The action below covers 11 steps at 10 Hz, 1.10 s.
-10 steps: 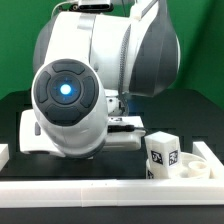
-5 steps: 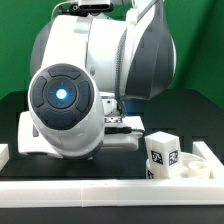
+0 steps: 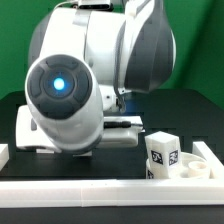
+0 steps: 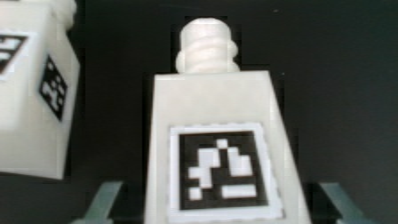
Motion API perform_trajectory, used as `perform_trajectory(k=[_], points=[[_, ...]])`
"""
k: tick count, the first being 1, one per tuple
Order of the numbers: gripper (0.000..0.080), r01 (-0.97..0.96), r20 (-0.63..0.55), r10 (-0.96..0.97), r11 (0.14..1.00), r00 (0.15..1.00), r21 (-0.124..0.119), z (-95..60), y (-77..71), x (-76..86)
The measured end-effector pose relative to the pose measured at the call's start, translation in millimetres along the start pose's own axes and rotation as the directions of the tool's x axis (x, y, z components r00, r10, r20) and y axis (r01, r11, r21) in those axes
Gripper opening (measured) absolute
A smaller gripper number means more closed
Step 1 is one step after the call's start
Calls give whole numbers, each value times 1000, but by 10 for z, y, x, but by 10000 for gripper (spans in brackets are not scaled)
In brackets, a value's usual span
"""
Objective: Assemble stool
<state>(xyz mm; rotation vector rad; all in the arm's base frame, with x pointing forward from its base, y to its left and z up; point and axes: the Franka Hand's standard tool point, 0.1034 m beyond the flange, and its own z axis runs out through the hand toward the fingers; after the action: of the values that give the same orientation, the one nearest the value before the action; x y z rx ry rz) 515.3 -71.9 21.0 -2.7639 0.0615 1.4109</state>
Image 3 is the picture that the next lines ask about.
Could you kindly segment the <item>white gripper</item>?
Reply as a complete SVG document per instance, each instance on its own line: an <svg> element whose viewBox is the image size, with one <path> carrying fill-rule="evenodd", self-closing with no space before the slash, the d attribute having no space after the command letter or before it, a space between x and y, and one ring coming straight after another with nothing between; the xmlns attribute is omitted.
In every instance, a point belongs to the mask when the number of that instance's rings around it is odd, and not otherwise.
<svg viewBox="0 0 224 224"><path fill-rule="evenodd" d="M60 145L53 141L34 121L27 105L21 106L16 119L16 146L20 149L43 149L49 151L92 151L94 148L128 148L138 145L139 129L103 129L95 140L84 136L86 129L79 127L72 137L74 145Z"/></svg>

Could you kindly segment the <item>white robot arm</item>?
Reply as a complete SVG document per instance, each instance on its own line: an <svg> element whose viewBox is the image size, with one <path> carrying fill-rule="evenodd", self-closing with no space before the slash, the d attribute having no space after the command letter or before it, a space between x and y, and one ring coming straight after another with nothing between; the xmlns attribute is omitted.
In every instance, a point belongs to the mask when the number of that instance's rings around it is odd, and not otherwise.
<svg viewBox="0 0 224 224"><path fill-rule="evenodd" d="M137 145L142 121L125 116L124 95L150 92L170 77L175 39L163 0L128 0L123 13L102 7L57 7L36 27L17 147L84 154Z"/></svg>

